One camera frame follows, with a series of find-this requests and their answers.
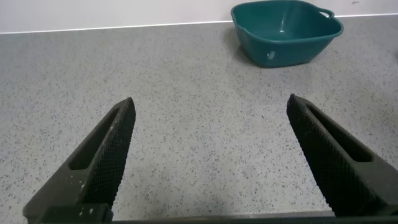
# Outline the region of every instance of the speckled gray countertop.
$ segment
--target speckled gray countertop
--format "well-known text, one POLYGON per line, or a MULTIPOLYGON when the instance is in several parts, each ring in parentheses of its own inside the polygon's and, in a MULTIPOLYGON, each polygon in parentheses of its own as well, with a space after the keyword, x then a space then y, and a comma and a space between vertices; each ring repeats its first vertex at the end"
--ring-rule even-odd
POLYGON ((306 65, 265 69, 232 23, 0 35, 0 217, 131 96, 114 219, 330 210, 285 109, 313 101, 398 168, 398 17, 341 19, 306 65))

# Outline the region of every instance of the plastic tub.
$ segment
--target plastic tub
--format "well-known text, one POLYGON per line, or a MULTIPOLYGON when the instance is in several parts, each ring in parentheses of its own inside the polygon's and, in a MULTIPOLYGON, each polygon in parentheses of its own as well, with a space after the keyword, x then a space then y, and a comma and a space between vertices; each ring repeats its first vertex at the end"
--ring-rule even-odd
POLYGON ((243 49, 264 67, 309 62, 343 32, 331 11, 302 1, 249 2, 231 15, 243 49))

